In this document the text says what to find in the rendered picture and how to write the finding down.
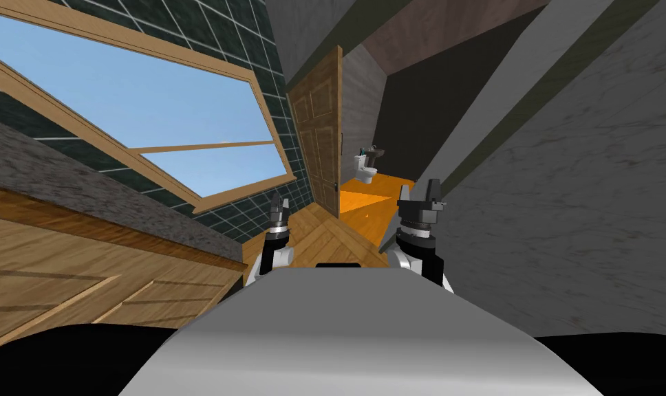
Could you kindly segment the brown wooden door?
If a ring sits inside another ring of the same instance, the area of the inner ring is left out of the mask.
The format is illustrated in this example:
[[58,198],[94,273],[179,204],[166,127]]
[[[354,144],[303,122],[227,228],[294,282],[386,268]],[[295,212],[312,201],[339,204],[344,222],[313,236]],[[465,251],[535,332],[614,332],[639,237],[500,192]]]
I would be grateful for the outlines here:
[[295,85],[288,99],[314,201],[340,214],[342,57],[337,45]]

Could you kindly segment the wooden cabinet with stone top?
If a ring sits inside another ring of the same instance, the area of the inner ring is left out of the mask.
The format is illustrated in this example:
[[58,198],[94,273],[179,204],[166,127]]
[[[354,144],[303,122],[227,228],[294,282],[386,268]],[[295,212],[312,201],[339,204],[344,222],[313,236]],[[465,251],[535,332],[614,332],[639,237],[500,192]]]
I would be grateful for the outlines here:
[[0,347],[74,324],[180,328],[241,245],[0,123]]

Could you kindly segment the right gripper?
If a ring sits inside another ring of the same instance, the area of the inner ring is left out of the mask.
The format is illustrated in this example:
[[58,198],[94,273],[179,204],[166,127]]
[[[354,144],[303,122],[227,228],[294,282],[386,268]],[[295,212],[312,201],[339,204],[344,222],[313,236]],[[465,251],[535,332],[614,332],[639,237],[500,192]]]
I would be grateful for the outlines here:
[[442,202],[440,179],[428,180],[425,201],[410,200],[409,185],[402,185],[400,200],[397,201],[398,216],[404,224],[437,224],[438,215],[446,204]]

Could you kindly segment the wooden framed window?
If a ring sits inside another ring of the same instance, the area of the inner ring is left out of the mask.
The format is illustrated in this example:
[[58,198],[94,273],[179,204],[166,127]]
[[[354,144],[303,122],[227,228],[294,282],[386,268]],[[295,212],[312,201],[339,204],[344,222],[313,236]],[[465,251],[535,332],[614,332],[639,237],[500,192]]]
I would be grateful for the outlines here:
[[189,217],[299,180],[258,0],[0,0],[0,122]]

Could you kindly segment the white toilet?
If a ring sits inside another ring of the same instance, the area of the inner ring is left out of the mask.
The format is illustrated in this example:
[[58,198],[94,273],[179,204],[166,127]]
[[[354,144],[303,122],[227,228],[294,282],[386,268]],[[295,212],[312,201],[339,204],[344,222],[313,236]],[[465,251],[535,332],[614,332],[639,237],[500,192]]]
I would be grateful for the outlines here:
[[373,176],[378,170],[366,166],[367,156],[365,154],[354,158],[355,175],[354,178],[363,184],[371,184]]

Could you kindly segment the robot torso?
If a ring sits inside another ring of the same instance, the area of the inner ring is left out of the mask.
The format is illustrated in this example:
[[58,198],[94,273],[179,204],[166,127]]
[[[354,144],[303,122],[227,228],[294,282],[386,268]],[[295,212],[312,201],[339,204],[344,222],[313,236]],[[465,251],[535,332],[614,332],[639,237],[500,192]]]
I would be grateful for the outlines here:
[[602,396],[402,268],[277,268],[170,337],[119,396]]

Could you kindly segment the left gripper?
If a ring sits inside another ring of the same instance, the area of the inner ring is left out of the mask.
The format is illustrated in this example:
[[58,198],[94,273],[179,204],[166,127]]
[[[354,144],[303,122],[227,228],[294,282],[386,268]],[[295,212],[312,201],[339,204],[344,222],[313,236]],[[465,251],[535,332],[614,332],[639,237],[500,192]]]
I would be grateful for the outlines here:
[[274,192],[270,204],[269,220],[271,226],[286,226],[290,218],[290,200],[282,199],[278,192]]

